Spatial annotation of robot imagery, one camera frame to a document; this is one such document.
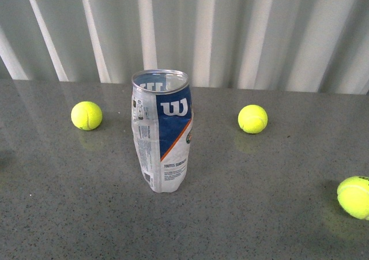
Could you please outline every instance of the crushed can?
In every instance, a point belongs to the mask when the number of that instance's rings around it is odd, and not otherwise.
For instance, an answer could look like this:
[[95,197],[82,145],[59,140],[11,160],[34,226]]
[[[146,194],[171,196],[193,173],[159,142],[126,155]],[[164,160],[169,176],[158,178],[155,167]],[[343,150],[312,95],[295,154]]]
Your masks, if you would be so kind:
[[188,75],[174,70],[135,73],[131,107],[144,179],[157,193],[176,191],[186,176],[193,124]]

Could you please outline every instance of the metal can lid rim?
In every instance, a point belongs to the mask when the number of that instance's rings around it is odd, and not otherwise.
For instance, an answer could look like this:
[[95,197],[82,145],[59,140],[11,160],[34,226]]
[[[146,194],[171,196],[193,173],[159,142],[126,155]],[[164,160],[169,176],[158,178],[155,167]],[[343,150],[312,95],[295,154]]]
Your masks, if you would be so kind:
[[[139,85],[137,85],[134,80],[143,75],[143,74],[177,74],[180,76],[184,76],[184,78],[186,79],[186,81],[183,83],[183,85],[181,85],[180,87],[173,89],[173,90],[167,90],[167,91],[154,91],[154,90],[147,90]],[[175,93],[178,91],[181,91],[182,89],[184,89],[185,87],[187,87],[189,85],[189,77],[186,73],[182,72],[182,71],[177,71],[177,70],[161,70],[161,69],[156,69],[156,70],[143,70],[143,71],[138,71],[136,73],[133,74],[132,76],[132,85],[135,86],[137,89],[147,92],[147,93],[152,93],[152,94],[156,94],[156,95],[167,95],[167,94],[171,94],[171,93]]]

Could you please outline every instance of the white corrugated panel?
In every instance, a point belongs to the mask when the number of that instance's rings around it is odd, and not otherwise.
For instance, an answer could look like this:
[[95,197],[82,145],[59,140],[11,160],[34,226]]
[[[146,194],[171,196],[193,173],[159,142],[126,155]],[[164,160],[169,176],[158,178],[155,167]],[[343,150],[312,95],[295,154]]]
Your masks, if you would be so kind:
[[0,0],[0,78],[365,94],[369,0]]

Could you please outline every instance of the gray countertop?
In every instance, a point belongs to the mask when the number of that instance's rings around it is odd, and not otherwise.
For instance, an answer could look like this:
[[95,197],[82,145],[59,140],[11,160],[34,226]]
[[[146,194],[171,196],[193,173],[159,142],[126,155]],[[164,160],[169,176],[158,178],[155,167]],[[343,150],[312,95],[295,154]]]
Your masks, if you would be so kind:
[[[131,86],[0,80],[0,259],[369,259],[336,188],[369,175],[369,97],[192,88],[187,175],[143,179]],[[79,101],[103,110],[82,131]],[[260,134],[240,109],[269,114]]]

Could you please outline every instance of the yellow tennis ball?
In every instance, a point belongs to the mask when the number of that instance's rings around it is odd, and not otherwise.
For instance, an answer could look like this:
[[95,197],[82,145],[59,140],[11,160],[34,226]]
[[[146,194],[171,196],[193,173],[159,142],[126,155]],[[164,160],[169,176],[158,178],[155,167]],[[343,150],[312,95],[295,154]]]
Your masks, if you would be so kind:
[[369,220],[369,178],[353,176],[337,188],[338,201],[351,216]]
[[70,117],[77,128],[93,130],[101,124],[103,113],[96,103],[82,101],[73,107]]
[[268,124],[268,115],[262,107],[250,104],[241,109],[238,114],[238,124],[243,131],[256,134]]

